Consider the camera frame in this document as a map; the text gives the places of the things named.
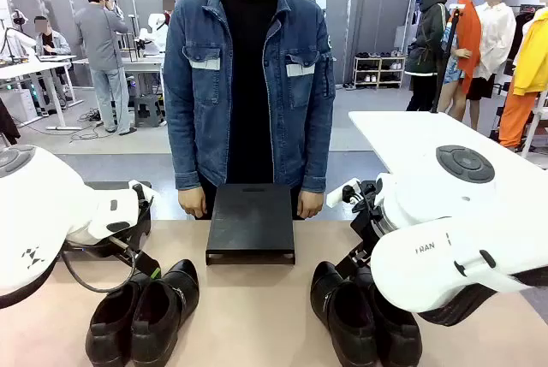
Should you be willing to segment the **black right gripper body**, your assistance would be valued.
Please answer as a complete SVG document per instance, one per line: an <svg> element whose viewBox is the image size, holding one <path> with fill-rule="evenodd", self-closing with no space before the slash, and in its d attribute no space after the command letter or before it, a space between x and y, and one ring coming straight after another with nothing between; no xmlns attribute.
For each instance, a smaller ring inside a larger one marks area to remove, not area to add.
<svg viewBox="0 0 548 367"><path fill-rule="evenodd" d="M361 238L361 242L348 255L353 265L368 264L374 246L384 234L380 226L384 217L381 209L375 206L376 196L374 181L357 181L354 185L354 195L350 202L355 217L350 227Z"/></svg>

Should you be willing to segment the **person's right forearm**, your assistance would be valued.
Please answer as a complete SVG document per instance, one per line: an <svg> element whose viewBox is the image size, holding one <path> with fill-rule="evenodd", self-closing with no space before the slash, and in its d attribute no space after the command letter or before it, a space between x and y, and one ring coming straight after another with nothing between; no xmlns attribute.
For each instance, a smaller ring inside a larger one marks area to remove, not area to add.
<svg viewBox="0 0 548 367"><path fill-rule="evenodd" d="M187 119L169 119L168 136L175 172L176 190L200 187L196 162L194 123Z"/></svg>

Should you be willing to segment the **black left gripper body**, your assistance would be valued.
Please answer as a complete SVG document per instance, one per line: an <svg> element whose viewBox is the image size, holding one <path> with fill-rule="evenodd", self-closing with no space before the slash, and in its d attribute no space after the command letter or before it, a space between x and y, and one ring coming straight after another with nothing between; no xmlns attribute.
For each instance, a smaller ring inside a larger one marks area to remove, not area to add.
<svg viewBox="0 0 548 367"><path fill-rule="evenodd" d="M128 244L113 236L102 239L94 245L83 245L66 240L63 243L62 252L85 253L89 256L98 258L131 258L131 250L128 248Z"/></svg>

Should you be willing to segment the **grey plastic stool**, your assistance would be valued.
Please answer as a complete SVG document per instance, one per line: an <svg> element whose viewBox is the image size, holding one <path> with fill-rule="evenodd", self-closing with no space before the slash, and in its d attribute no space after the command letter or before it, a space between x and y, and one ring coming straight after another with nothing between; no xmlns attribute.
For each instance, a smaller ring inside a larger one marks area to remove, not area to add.
<svg viewBox="0 0 548 367"><path fill-rule="evenodd" d="M157 95L134 97L134 125L136 127L160 127L164 117Z"/></svg>

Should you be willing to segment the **mannequin in yellow hoodie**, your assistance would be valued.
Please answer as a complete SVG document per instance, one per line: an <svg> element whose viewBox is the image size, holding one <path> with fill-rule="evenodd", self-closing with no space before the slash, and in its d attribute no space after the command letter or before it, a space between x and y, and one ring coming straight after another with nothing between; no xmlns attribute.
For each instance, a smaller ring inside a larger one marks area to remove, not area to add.
<svg viewBox="0 0 548 367"><path fill-rule="evenodd" d="M499 143L514 150L521 143L537 96L548 88L548 7L539 9L523 30L515 71L503 109Z"/></svg>

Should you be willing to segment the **person's left forearm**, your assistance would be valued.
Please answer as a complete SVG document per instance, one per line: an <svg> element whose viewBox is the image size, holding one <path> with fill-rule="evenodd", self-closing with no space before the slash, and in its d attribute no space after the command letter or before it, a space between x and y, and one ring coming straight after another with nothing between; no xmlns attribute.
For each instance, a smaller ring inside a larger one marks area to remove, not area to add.
<svg viewBox="0 0 548 367"><path fill-rule="evenodd" d="M323 193L331 142L332 119L311 118L305 131L305 165L301 189Z"/></svg>

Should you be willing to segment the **man in grey shirt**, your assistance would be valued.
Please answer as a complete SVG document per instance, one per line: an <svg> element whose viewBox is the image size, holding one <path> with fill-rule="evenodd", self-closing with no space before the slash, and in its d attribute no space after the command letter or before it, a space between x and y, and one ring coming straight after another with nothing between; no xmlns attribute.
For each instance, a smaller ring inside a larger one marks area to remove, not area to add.
<svg viewBox="0 0 548 367"><path fill-rule="evenodd" d="M128 32L122 16L111 0L87 0L74 16L77 44L84 47L107 133L131 134L129 93L117 35Z"/></svg>

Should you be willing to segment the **white office desk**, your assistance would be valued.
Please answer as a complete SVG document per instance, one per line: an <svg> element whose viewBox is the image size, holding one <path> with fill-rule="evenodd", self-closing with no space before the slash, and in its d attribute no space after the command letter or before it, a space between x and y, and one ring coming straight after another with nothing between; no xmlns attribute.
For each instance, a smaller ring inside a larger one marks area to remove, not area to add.
<svg viewBox="0 0 548 367"><path fill-rule="evenodd" d="M39 84L39 80L43 80L46 86L46 93L50 98L50 103L54 104L56 109L58 123L55 126L49 126L46 129L48 131L67 131L78 132L82 130L82 127L74 127L66 124L63 107L59 102L59 97L64 94L63 87L58 80L57 68L61 68L64 72L63 80L65 86L68 88L68 94L72 98L71 101L64 99L65 108L74 107L77 104L83 103L76 97L74 93L74 87L70 76L70 68L72 66L72 60L75 58L73 55L68 56L45 56L43 61L40 61L38 56L30 57L26 62L18 64L10 64L8 66L0 68L0 88L6 86L15 85L19 90L22 89L24 82L30 81L36 92L36 98L39 106L37 107L37 117L31 121L22 121L19 126L27 126L37 120L49 117L48 110L45 104L44 93Z"/></svg>

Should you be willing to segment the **black shoe stand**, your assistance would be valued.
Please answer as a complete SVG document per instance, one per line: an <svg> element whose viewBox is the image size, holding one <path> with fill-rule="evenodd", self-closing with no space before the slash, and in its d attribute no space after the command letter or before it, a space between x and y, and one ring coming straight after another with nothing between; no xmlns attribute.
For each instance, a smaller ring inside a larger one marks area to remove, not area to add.
<svg viewBox="0 0 548 367"><path fill-rule="evenodd" d="M205 263L294 265L290 187L278 184L219 187Z"/></svg>
<svg viewBox="0 0 548 367"><path fill-rule="evenodd" d="M151 204L138 200L128 181L91 181L85 184L88 200L77 218L78 222L65 241L94 245L107 237L116 237L141 248L143 239L151 232Z"/></svg>

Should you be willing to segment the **wooden shoe rack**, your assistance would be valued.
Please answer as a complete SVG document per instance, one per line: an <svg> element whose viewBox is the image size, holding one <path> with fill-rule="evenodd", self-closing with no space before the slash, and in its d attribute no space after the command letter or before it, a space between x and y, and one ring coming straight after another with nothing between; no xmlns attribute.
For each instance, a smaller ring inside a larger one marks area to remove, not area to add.
<svg viewBox="0 0 548 367"><path fill-rule="evenodd" d="M398 52L358 53L354 57L352 86L354 88L401 87L406 57Z"/></svg>

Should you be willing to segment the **person's left hand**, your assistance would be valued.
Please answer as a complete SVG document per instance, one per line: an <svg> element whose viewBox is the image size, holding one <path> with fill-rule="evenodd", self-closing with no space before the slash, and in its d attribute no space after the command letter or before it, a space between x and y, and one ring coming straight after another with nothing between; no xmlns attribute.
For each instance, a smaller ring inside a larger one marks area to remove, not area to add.
<svg viewBox="0 0 548 367"><path fill-rule="evenodd" d="M324 194L301 190L297 203L297 215L302 219L316 216L323 208Z"/></svg>

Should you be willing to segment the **person in denim jacket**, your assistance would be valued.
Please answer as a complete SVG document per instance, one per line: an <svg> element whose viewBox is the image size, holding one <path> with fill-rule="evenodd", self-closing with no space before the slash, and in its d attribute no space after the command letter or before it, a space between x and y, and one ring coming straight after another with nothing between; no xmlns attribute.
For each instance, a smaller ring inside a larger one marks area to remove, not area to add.
<svg viewBox="0 0 548 367"><path fill-rule="evenodd" d="M290 187L293 217L311 118L333 116L324 11L312 0L179 0L164 57L166 116L194 123L212 214L226 184Z"/></svg>

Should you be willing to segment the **black leather shoe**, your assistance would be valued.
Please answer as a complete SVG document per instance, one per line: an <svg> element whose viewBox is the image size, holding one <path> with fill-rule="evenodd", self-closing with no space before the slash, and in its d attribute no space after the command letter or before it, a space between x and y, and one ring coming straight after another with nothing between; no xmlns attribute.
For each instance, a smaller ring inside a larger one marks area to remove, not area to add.
<svg viewBox="0 0 548 367"><path fill-rule="evenodd" d="M199 299L198 275L189 259L179 261L161 278L148 283L131 325L130 359L135 367L166 366L179 330Z"/></svg>
<svg viewBox="0 0 548 367"><path fill-rule="evenodd" d="M314 270L310 302L330 333L342 367L373 367L378 359L372 310L354 281L343 279L333 263Z"/></svg>
<svg viewBox="0 0 548 367"><path fill-rule="evenodd" d="M372 309L377 352L383 367L417 367L422 339L413 314L395 307L380 293L368 267L358 269L354 281Z"/></svg>
<svg viewBox="0 0 548 367"><path fill-rule="evenodd" d="M131 325L149 277L136 273L98 304L86 333L85 350L92 367L125 367L131 353Z"/></svg>

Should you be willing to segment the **large white table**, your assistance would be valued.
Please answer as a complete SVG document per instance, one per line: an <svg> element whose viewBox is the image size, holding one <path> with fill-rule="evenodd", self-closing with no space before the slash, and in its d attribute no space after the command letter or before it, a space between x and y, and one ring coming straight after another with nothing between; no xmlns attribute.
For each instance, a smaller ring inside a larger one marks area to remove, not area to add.
<svg viewBox="0 0 548 367"><path fill-rule="evenodd" d="M548 171L445 113L350 111L348 117L391 173L410 170L427 155L434 159L439 146L462 145L493 165L499 194L548 198Z"/></svg>

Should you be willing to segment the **person's right hand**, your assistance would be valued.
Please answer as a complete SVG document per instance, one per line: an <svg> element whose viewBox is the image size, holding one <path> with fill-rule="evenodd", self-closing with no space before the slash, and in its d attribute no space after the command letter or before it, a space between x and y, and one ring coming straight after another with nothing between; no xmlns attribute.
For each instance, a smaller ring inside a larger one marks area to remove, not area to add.
<svg viewBox="0 0 548 367"><path fill-rule="evenodd" d="M200 219L207 215L206 195L201 186L178 191L178 202L190 216Z"/></svg>

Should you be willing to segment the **mannequin in dark jacket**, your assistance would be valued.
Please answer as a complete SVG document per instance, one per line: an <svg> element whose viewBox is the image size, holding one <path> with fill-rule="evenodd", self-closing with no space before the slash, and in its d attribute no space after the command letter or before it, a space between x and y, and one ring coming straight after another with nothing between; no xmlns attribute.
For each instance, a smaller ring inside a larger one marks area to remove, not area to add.
<svg viewBox="0 0 548 367"><path fill-rule="evenodd" d="M443 58L442 38L450 16L447 0L420 0L420 20L406 60L413 95L406 111L430 111Z"/></svg>

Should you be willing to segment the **white cabinet under desk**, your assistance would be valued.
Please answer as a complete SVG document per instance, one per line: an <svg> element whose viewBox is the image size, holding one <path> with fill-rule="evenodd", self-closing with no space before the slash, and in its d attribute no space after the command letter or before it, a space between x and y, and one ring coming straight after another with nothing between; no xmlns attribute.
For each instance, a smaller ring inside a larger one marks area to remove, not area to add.
<svg viewBox="0 0 548 367"><path fill-rule="evenodd" d="M0 99L18 127L38 120L32 94L28 89L2 89Z"/></svg>

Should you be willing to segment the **mannequin in orange garment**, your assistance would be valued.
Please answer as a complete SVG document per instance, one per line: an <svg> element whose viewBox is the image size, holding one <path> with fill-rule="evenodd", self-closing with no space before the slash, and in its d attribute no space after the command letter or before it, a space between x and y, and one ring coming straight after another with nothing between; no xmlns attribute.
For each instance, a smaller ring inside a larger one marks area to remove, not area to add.
<svg viewBox="0 0 548 367"><path fill-rule="evenodd" d="M454 37L449 44L449 35L456 18L456 10L447 23L444 42L449 48L449 57L445 67L443 85L438 101L438 112L445 112L462 121L466 109L467 94L474 78L474 70L480 63L481 23L474 7L474 0L457 0L458 23Z"/></svg>

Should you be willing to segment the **dark hanging cloth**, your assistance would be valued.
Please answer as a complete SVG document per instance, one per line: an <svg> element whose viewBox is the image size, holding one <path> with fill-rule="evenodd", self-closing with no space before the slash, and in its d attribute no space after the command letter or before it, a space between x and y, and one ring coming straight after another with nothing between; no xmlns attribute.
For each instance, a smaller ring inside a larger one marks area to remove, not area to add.
<svg viewBox="0 0 548 367"><path fill-rule="evenodd" d="M15 122L0 98L0 133L5 136L11 145L16 145L21 137Z"/></svg>

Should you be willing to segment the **white work desk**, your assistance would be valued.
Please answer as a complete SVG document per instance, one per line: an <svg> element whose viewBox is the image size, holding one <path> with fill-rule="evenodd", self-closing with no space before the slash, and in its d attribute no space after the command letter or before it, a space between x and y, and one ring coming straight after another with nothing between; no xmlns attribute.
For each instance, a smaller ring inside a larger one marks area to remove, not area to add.
<svg viewBox="0 0 548 367"><path fill-rule="evenodd" d="M162 96L164 93L164 57L146 56L141 58L124 57L124 72L129 78L129 96Z"/></svg>

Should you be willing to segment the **black tripod pole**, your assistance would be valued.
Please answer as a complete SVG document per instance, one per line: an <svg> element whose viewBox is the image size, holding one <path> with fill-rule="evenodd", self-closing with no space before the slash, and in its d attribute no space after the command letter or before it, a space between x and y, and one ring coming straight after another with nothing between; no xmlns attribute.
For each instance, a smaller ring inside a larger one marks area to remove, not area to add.
<svg viewBox="0 0 548 367"><path fill-rule="evenodd" d="M447 38L447 41L445 43L442 43L443 48L443 56L442 61L440 65L440 69L438 70L438 79L437 79L437 88L436 88L436 94L434 96L433 102L432 102L432 108L431 112L433 114L436 114L438 112L438 103L441 96L441 91L444 84L444 76L447 68L447 64L451 55L451 48L453 45L453 40L456 33L456 28L459 22L460 17L462 16L462 11L465 9L464 4L459 3L453 3L450 5L450 8L453 10L452 17L449 21L450 24L450 32Z"/></svg>

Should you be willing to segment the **seated person in grey jacket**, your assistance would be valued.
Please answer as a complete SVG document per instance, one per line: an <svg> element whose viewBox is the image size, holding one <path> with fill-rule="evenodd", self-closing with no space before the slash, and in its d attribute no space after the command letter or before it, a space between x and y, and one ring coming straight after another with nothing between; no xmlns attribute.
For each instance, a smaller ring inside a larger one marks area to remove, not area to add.
<svg viewBox="0 0 548 367"><path fill-rule="evenodd" d="M36 37L36 54L37 56L70 56L71 48L66 38L61 33L52 29L50 22L45 16L37 15L34 17ZM63 76L66 74L64 68L56 68L58 85L63 88L62 98L72 101L73 98L69 95L69 89Z"/></svg>

